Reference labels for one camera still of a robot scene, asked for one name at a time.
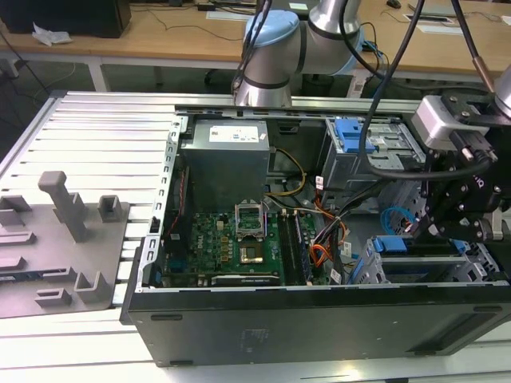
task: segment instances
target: motherboard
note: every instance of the motherboard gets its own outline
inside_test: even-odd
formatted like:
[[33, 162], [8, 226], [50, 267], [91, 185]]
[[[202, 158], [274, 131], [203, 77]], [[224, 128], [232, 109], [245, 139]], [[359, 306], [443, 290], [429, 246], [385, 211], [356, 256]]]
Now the motherboard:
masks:
[[[262, 238], [240, 237], [240, 229]], [[315, 221], [310, 214], [257, 211], [243, 214], [196, 213], [185, 255], [167, 253], [164, 286], [285, 286], [325, 284], [323, 268], [313, 270], [309, 256]]]

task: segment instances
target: yellow wire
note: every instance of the yellow wire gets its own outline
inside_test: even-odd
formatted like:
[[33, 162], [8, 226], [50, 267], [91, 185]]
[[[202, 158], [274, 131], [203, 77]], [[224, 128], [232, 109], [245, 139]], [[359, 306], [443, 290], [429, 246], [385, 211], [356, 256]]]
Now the yellow wire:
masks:
[[289, 159], [291, 159], [291, 161], [293, 161], [293, 163], [298, 167], [298, 169], [302, 173], [302, 180], [300, 182], [300, 185], [295, 190], [282, 191], [282, 192], [278, 192], [278, 193], [266, 193], [266, 195], [271, 195], [273, 197], [285, 197], [286, 195], [293, 195], [297, 192], [301, 192], [302, 189], [305, 187], [305, 183], [307, 182], [307, 175], [305, 174], [305, 171], [303, 170], [302, 165], [300, 165], [299, 162], [296, 160], [296, 158], [293, 157], [288, 152], [286, 152], [284, 149], [277, 148], [276, 151], [284, 153], [286, 156], [289, 157]]

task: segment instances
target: floor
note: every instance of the floor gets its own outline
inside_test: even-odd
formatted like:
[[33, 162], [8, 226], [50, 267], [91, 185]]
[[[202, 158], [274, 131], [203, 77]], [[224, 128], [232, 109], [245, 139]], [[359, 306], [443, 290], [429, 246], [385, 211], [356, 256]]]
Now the floor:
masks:
[[[29, 62], [28, 65], [46, 86], [68, 76], [50, 86], [50, 89], [93, 91], [93, 82], [85, 65], [76, 64], [74, 72], [71, 63]], [[205, 69], [163, 68], [164, 84], [158, 87], [151, 67], [106, 66], [109, 83], [115, 92], [230, 93], [233, 71], [216, 71], [212, 75], [210, 85], [204, 83], [206, 72]], [[26, 66], [21, 67], [19, 73], [19, 78], [14, 80], [0, 77], [0, 160], [8, 153], [25, 127], [32, 121], [42, 102], [46, 100], [45, 93], [40, 91], [40, 85]], [[335, 77], [328, 96], [344, 97], [350, 79], [344, 76]], [[364, 89], [363, 96], [371, 97], [377, 85], [377, 81], [372, 81]], [[291, 81], [292, 94], [301, 94], [300, 89], [301, 77], [294, 77]], [[37, 97], [40, 102], [36, 102], [33, 97]], [[385, 97], [419, 99], [421, 94], [394, 88], [388, 89]]]

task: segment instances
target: table leg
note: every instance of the table leg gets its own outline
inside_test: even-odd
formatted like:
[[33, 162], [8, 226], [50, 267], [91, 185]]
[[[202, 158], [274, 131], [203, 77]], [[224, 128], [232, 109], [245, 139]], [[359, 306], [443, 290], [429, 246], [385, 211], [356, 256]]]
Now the table leg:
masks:
[[90, 62], [88, 66], [90, 76], [93, 79], [94, 89], [96, 89], [96, 92], [109, 92], [110, 91], [109, 81], [106, 78], [101, 63]]
[[160, 66], [153, 66], [154, 71], [154, 81], [156, 82], [156, 86], [163, 85], [163, 73], [161, 71]]
[[360, 98], [366, 85], [367, 78], [370, 76], [365, 69], [355, 69], [352, 73], [350, 88], [348, 89], [348, 98]]
[[17, 78], [19, 73], [16, 66], [14, 66], [14, 63], [15, 61], [13, 60], [2, 58], [0, 59], [0, 70], [6, 73], [10, 78]]

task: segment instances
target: wooden table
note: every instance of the wooden table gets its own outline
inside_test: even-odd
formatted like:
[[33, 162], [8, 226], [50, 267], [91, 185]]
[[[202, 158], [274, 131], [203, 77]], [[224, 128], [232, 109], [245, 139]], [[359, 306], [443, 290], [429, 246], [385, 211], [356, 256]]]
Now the wooden table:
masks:
[[[407, 24], [402, 16], [409, 13], [408, 0], [402, 0], [400, 10], [392, 10], [384, 0], [363, 0], [359, 15], [363, 22], [373, 22], [378, 35], [378, 47], [392, 59], [401, 43]], [[449, 0], [437, 0], [447, 3]], [[465, 12], [485, 12], [488, 14], [511, 15], [511, 5], [486, 2], [463, 2]], [[206, 69], [235, 69], [241, 55], [241, 39], [245, 22], [220, 21], [206, 18], [205, 12], [195, 8], [183, 10], [155, 10], [152, 13], [142, 11], [143, 6], [132, 8], [132, 21], [118, 39], [72, 36], [73, 42], [66, 45], [48, 47], [33, 39], [30, 35], [9, 34], [5, 26], [2, 31], [14, 48], [26, 60], [31, 61], [67, 61], [81, 62], [89, 66], [89, 71], [97, 91], [109, 90], [108, 81], [102, 66], [150, 65], [154, 67], [188, 67]], [[468, 23], [481, 55], [494, 75], [502, 73], [509, 62], [511, 52], [511, 27], [503, 22], [491, 22], [481, 14], [471, 14]], [[164, 25], [171, 26], [165, 30]], [[218, 38], [199, 26], [221, 37]], [[365, 28], [367, 38], [372, 31]], [[364, 54], [375, 64], [371, 54]], [[4, 59], [2, 68], [11, 69], [17, 75], [10, 62], [16, 56], [0, 41], [0, 59]], [[353, 71], [350, 97], [359, 97], [368, 72], [365, 69]], [[414, 37], [401, 65], [397, 77], [423, 78], [431, 80], [478, 81], [475, 69], [461, 36], [424, 34], [420, 30]]]

